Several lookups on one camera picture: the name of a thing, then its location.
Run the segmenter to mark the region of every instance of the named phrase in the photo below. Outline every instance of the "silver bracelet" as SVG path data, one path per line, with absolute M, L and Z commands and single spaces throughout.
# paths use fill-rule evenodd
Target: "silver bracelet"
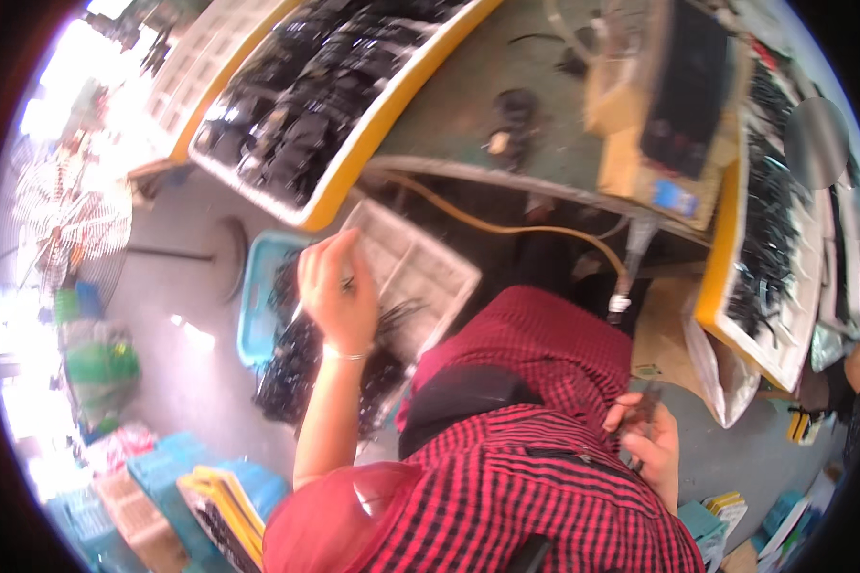
M 369 358 L 369 353 L 372 352 L 373 345 L 369 345 L 365 354 L 343 354 L 332 348 L 329 344 L 322 344 L 322 358 L 336 359 L 341 361 L 365 361 Z

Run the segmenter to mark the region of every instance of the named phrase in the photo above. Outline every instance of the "wrist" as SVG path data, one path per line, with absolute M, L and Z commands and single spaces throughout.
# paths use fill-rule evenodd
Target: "wrist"
M 326 382 L 356 380 L 356 384 L 359 387 L 365 363 L 366 361 L 345 361 L 343 359 L 322 357 L 322 365 L 319 368 L 315 383 L 324 384 Z
M 322 360 L 335 361 L 366 361 L 374 349 L 373 344 L 368 345 L 350 345 L 346 347 L 337 347 L 330 342 L 322 344 Z M 349 352 L 347 349 L 362 349 L 356 352 Z

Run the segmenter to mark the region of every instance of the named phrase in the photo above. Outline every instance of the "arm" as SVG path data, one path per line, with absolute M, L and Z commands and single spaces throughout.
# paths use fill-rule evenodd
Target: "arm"
M 378 319 L 376 287 L 356 247 L 358 237 L 356 230 L 345 231 L 300 255 L 302 308 L 336 352 L 322 357 L 312 387 L 293 463 L 294 489 L 354 462 L 362 357 L 372 348 Z M 342 287 L 345 264 L 353 270 L 353 289 Z

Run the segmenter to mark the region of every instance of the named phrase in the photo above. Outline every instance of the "fingers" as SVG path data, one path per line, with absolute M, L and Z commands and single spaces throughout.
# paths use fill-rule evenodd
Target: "fingers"
M 656 410 L 653 412 L 653 429 L 657 433 L 675 433 L 678 432 L 678 423 L 675 421 L 675 416 L 668 410 L 662 402 L 656 405 Z
M 614 432 L 618 429 L 618 425 L 621 423 L 621 420 L 624 419 L 624 415 L 627 414 L 629 406 L 625 406 L 624 404 L 615 404 L 610 407 L 608 410 L 608 414 L 605 416 L 605 422 L 602 423 L 602 429 L 607 432 Z
M 318 283 L 320 286 L 340 291 L 344 261 L 350 258 L 350 250 L 358 238 L 359 231 L 349 229 L 322 242 L 327 243 L 327 245 L 320 252 L 318 259 Z
M 662 465 L 668 453 L 640 434 L 628 433 L 621 437 L 621 445 L 631 452 L 631 456 L 642 460 L 646 465 Z
M 302 253 L 306 255 L 306 274 L 305 281 L 309 289 L 314 289 L 319 284 L 320 259 L 322 252 L 334 241 L 334 235 L 327 239 L 308 246 Z
M 356 285 L 356 298 L 361 301 L 371 301 L 375 303 L 376 283 L 372 280 L 372 274 L 369 272 L 367 259 L 363 256 L 363 251 L 359 246 L 354 246 L 350 252 L 350 266 L 354 271 L 354 284 Z
M 636 406 L 643 396 L 643 393 L 627 393 L 618 396 L 614 401 L 625 406 Z
M 627 393 L 622 394 L 614 399 L 615 404 L 609 408 L 608 414 L 605 417 L 605 422 L 602 423 L 602 429 L 607 432 L 614 432 L 618 429 L 618 425 L 632 406 L 637 405 L 643 397 L 642 393 Z

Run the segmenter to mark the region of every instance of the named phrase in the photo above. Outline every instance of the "electrical cord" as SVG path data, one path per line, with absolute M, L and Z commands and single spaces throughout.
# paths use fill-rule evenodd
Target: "electrical cord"
M 423 196 L 424 199 L 433 203 L 439 209 L 447 212 L 453 217 L 459 219 L 462 223 L 470 224 L 471 226 L 481 229 L 482 231 L 487 231 L 488 233 L 495 233 L 499 235 L 515 235 L 517 233 L 533 233 L 538 231 L 546 231 L 549 233 L 561 233 L 564 235 L 575 236 L 576 238 L 581 238 L 584 241 L 590 243 L 592 246 L 595 246 L 598 250 L 608 258 L 609 262 L 614 267 L 615 271 L 618 273 L 618 283 L 619 284 L 628 284 L 627 282 L 627 270 L 624 268 L 624 264 L 621 262 L 618 255 L 611 250 L 608 245 L 601 242 L 598 237 L 589 235 L 587 233 L 583 233 L 582 231 L 578 231 L 576 229 L 569 229 L 563 226 L 549 226 L 549 225 L 534 225 L 534 226 L 501 226 L 499 224 L 488 223 L 487 221 L 482 221 L 478 217 L 468 214 L 467 212 L 462 211 L 456 205 L 451 202 L 443 199 L 433 191 L 430 191 L 429 188 L 425 187 L 421 183 L 409 178 L 404 177 L 403 175 L 399 175 L 398 173 L 393 173 L 390 171 L 380 171 L 379 175 L 384 177 L 387 180 L 394 181 L 408 189 L 418 193 Z M 615 233 L 621 229 L 621 222 L 616 224 L 616 229 L 612 229 L 609 233 Z

